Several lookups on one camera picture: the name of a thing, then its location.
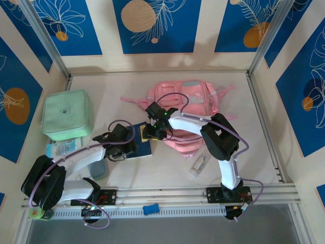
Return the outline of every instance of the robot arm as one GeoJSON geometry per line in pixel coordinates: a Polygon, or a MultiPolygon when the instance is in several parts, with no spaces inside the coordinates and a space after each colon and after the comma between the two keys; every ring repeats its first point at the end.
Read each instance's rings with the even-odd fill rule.
{"type": "Polygon", "coordinates": [[[67,178],[83,167],[103,158],[114,159],[134,152],[136,146],[133,141],[123,145],[109,144],[109,142],[126,141],[130,133],[131,131],[128,128],[117,124],[111,133],[105,133],[93,138],[89,145],[72,152],[66,160],[63,160],[66,158],[65,155],[54,159],[50,159],[46,155],[38,157],[21,186],[21,191],[29,197],[44,172],[53,163],[63,160],[41,181],[33,201],[43,210],[51,209],[58,202],[73,199],[89,199],[91,202],[96,202],[100,197],[100,186],[97,183],[90,178],[81,180],[67,180],[67,178]],[[92,147],[98,142],[102,146],[92,147]]]}
{"type": "Polygon", "coordinates": [[[213,117],[198,117],[192,114],[182,113],[170,108],[168,111],[161,108],[156,102],[153,102],[146,109],[151,124],[147,124],[145,134],[148,138],[163,139],[166,138],[167,130],[185,130],[203,137],[210,154],[218,159],[221,170],[221,185],[226,189],[237,193],[242,186],[242,182],[236,176],[233,154],[239,148],[239,139],[222,128],[207,122],[215,121],[234,133],[237,133],[222,114],[216,114],[213,117]]]}
{"type": "MultiPolygon", "coordinates": [[[[154,123],[147,124],[143,133],[145,138],[164,139],[167,137],[167,130],[186,130],[201,135],[211,155],[219,161],[222,180],[221,196],[218,198],[223,202],[238,202],[243,182],[236,176],[232,156],[239,147],[239,139],[229,133],[229,130],[234,133],[236,131],[223,115],[216,114],[213,117],[201,117],[198,120],[193,115],[181,114],[175,108],[166,111],[155,102],[149,105],[146,112],[154,123]],[[211,120],[227,128],[228,131],[211,123],[211,120]]],[[[69,154],[68,159],[56,165],[41,181],[33,201],[43,210],[51,209],[60,201],[72,199],[88,199],[91,202],[96,202],[100,197],[100,186],[93,180],[83,178],[78,181],[69,181],[66,179],[74,172],[104,157],[115,158],[135,151],[134,142],[124,145],[110,145],[108,143],[126,141],[129,133],[129,129],[117,124],[111,133],[105,133],[93,139],[103,146],[91,147],[93,144],[98,144],[92,142],[90,145],[69,154]]],[[[24,181],[21,187],[22,192],[29,197],[44,172],[53,163],[65,158],[65,156],[60,156],[50,159],[45,155],[40,156],[24,181]]]]}

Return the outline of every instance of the small box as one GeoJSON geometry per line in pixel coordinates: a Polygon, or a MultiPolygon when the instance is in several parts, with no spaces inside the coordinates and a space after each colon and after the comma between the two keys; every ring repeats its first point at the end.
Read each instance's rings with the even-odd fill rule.
{"type": "Polygon", "coordinates": [[[92,103],[84,90],[64,91],[45,99],[42,132],[52,140],[87,136],[92,129],[92,103]]]}

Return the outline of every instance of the white floor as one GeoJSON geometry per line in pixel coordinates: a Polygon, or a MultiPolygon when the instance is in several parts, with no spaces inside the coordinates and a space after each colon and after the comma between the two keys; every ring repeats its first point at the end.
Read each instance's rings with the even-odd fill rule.
{"type": "MultiPolygon", "coordinates": [[[[94,131],[84,138],[84,143],[107,131],[110,122],[125,119],[133,124],[147,119],[137,105],[120,101],[121,96],[144,98],[148,89],[165,80],[201,79],[211,82],[215,88],[233,84],[235,89],[224,97],[220,113],[234,114],[231,121],[236,131],[250,145],[250,150],[239,156],[239,173],[244,178],[258,179],[264,183],[277,183],[277,176],[259,123],[244,73],[214,72],[156,72],[115,73],[100,76],[73,77],[71,89],[84,89],[93,101],[94,131]]],[[[197,178],[189,175],[194,158],[185,159],[180,153],[162,141],[152,141],[153,156],[113,163],[108,161],[109,175],[98,181],[101,187],[188,187],[216,185],[221,181],[219,165],[212,158],[197,178]]],[[[84,177],[87,170],[77,177],[84,177]]]]}

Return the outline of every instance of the metal frame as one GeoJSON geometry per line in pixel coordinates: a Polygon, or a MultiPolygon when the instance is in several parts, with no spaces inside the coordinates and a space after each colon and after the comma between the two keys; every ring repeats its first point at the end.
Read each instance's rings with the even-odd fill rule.
{"type": "Polygon", "coordinates": [[[270,23],[268,30],[266,31],[261,44],[259,45],[255,57],[248,69],[248,74],[251,75],[255,72],[258,65],[264,58],[266,52],[268,51],[270,45],[272,44],[276,34],[278,33],[282,23],[284,22],[288,12],[293,6],[295,0],[282,0],[278,10],[274,14],[274,17],[270,23]]]}
{"type": "Polygon", "coordinates": [[[47,32],[45,26],[43,25],[42,20],[38,16],[35,8],[33,7],[30,0],[18,0],[19,7],[23,14],[25,15],[26,19],[29,21],[31,27],[33,28],[34,32],[40,39],[41,43],[43,44],[44,48],[50,55],[53,62],[57,65],[59,71],[68,79],[70,78],[70,74],[66,65],[64,64],[59,51],[57,50],[55,44],[53,43],[52,38],[50,37],[49,33],[47,32]]]}
{"type": "MultiPolygon", "coordinates": [[[[257,184],[246,185],[251,189],[253,197],[260,192],[261,187],[257,184]]],[[[104,206],[105,208],[116,207],[142,207],[144,205],[159,203],[161,207],[190,207],[211,205],[234,205],[233,203],[211,204],[204,196],[207,187],[164,187],[164,188],[125,188],[117,189],[115,206],[104,206]]],[[[23,209],[28,209],[28,198],[22,203],[23,209]]],[[[257,204],[292,204],[301,203],[295,184],[265,184],[263,194],[257,204]]],[[[70,206],[70,202],[59,202],[54,209],[66,207],[69,209],[80,209],[79,206],[70,206]]]]}
{"type": "Polygon", "coordinates": [[[253,76],[251,76],[248,72],[246,72],[246,78],[249,85],[250,92],[252,94],[252,98],[256,107],[256,111],[259,117],[259,121],[262,126],[262,130],[269,148],[269,152],[272,158],[272,162],[274,165],[274,169],[277,171],[277,175],[280,177],[279,182],[288,183],[292,182],[291,179],[289,179],[286,171],[283,169],[281,162],[279,160],[279,155],[277,153],[276,147],[274,145],[273,139],[271,137],[270,129],[267,123],[267,117],[265,114],[265,109],[263,105],[261,104],[261,96],[258,92],[258,89],[256,87],[256,81],[253,76]]]}
{"type": "Polygon", "coordinates": [[[119,72],[101,72],[101,73],[72,73],[71,76],[107,76],[107,75],[117,75],[117,74],[152,74],[152,73],[197,73],[197,72],[204,72],[204,73],[246,73],[247,70],[159,70],[159,71],[119,71],[119,72]]]}
{"type": "MultiPolygon", "coordinates": [[[[279,28],[281,27],[287,13],[295,0],[282,1],[278,11],[266,32],[256,55],[249,67],[249,70],[235,71],[210,71],[218,73],[246,73],[247,82],[252,94],[254,104],[261,122],[261,126],[266,138],[266,142],[270,151],[270,155],[279,176],[279,184],[265,185],[263,194],[256,204],[288,204],[294,221],[297,234],[301,243],[315,243],[310,226],[306,220],[305,213],[302,210],[301,201],[294,184],[288,183],[290,179],[281,166],[278,153],[272,140],[270,130],[267,124],[265,108],[263,107],[262,99],[256,87],[256,81],[252,74],[256,71],[259,63],[263,60],[265,53],[274,40],[279,28]]],[[[95,74],[69,74],[56,46],[54,45],[50,35],[44,27],[40,17],[33,8],[29,0],[18,0],[22,12],[30,22],[33,30],[38,38],[48,51],[54,63],[59,70],[68,78],[66,90],[69,90],[73,76],[93,76],[93,75],[109,75],[109,73],[95,74]]],[[[256,197],[260,191],[260,186],[249,185],[252,196],[256,197]]],[[[207,198],[204,196],[206,187],[200,186],[197,188],[139,188],[139,189],[118,189],[115,206],[104,206],[105,210],[112,218],[139,218],[142,217],[142,206],[159,202],[162,213],[153,217],[188,217],[188,216],[220,216],[223,215],[223,209],[228,204],[208,204],[207,198]]],[[[25,198],[22,203],[22,220],[19,225],[15,243],[25,243],[31,226],[28,217],[28,198],[25,198]]],[[[55,207],[55,219],[79,219],[81,207],[71,207],[69,202],[60,203],[55,207]]]]}

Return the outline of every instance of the blue book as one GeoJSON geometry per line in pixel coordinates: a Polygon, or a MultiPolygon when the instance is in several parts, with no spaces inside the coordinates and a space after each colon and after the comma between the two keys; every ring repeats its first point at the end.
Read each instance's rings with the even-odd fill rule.
{"type": "Polygon", "coordinates": [[[133,125],[133,126],[136,130],[134,142],[137,146],[137,151],[127,155],[126,159],[134,159],[134,158],[151,156],[152,152],[151,152],[150,140],[142,138],[143,129],[146,127],[146,122],[133,125]]]}
{"type": "Polygon", "coordinates": [[[325,185],[321,185],[319,187],[316,187],[320,196],[321,201],[323,202],[323,205],[325,207],[325,185]]]}

